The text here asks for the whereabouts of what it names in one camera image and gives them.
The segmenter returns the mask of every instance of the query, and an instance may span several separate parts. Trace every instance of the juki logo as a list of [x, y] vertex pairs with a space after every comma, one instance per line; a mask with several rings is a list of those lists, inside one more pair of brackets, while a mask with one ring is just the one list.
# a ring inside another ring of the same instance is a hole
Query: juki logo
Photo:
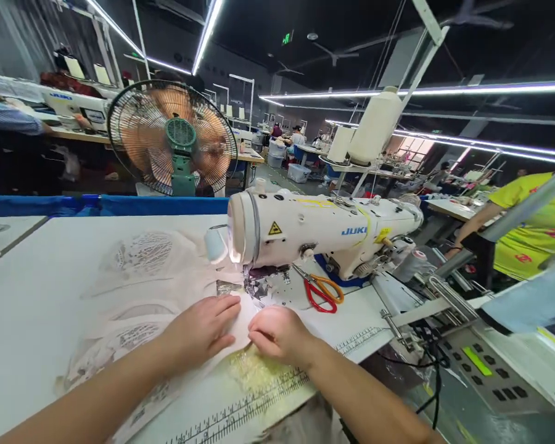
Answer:
[[348, 228], [346, 231], [342, 231], [342, 236], [347, 236], [348, 234], [362, 234], [368, 232], [368, 227], [357, 227], [357, 228]]
[[50, 92], [49, 95], [52, 96], [52, 97], [57, 97], [58, 99], [72, 100], [72, 98], [70, 96], [66, 96], [64, 94], [59, 94], [57, 92]]

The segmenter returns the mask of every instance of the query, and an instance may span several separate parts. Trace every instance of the yellow warning triangle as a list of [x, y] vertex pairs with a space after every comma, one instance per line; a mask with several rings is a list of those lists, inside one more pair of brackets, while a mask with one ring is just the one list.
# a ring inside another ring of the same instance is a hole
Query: yellow warning triangle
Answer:
[[273, 224], [271, 224], [271, 228], [269, 229], [269, 234], [282, 234], [282, 231], [279, 229], [278, 224], [274, 221]]

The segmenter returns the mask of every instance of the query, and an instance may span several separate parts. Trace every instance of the red-handled scissors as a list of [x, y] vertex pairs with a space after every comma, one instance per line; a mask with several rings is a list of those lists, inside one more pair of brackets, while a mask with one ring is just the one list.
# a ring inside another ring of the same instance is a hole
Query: red-handled scissors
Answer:
[[[342, 301], [343, 293], [341, 292], [337, 284], [324, 277], [320, 277], [320, 276], [315, 277], [312, 274], [308, 274], [295, 264], [292, 264], [292, 268], [296, 270], [296, 272], [298, 272], [299, 275], [302, 276], [302, 279], [304, 279], [304, 288], [306, 290], [306, 297], [308, 298], [308, 301], [310, 302], [310, 304], [315, 308], [315, 310], [320, 311], [321, 313], [336, 313], [337, 303], [334, 300], [335, 298], [329, 293], [329, 291], [319, 280], [324, 281], [326, 284], [329, 284], [330, 286], [332, 286], [337, 292], [337, 294], [340, 296], [338, 300]], [[320, 291], [313, 284], [316, 284], [323, 291]], [[329, 304], [331, 309], [327, 310], [326, 308], [321, 307], [315, 300], [313, 293], [316, 294], [319, 298], [323, 299], [325, 302], [327, 302], [327, 304]]]

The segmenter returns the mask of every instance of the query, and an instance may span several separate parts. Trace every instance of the window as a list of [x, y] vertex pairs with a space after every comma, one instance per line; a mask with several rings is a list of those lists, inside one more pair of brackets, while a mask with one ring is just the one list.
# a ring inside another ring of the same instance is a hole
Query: window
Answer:
[[411, 169], [415, 171], [419, 168], [419, 165], [426, 157], [426, 154], [430, 151], [433, 144], [433, 141], [405, 138], [395, 155], [397, 157], [401, 157], [406, 154], [405, 163], [407, 163]]

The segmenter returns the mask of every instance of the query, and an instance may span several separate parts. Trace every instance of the scissors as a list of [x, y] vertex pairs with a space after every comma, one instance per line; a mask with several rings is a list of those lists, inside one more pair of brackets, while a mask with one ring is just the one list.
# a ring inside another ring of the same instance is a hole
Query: scissors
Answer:
[[[341, 304], [343, 302], [343, 292], [341, 288], [330, 279], [326, 277], [317, 276], [315, 274], [308, 274], [304, 270], [302, 270], [299, 266], [292, 264], [292, 268], [298, 272], [299, 275], [302, 276], [304, 279], [304, 288], [306, 289], [306, 297], [311, 305], [316, 309], [316, 311], [320, 311], [321, 313], [336, 313], [337, 312], [337, 304]], [[337, 296], [333, 296], [331, 292], [327, 289], [323, 283], [331, 286]], [[315, 300], [313, 293], [316, 294], [318, 297], [325, 300], [329, 306], [331, 307], [330, 310], [327, 310], [321, 307]]]

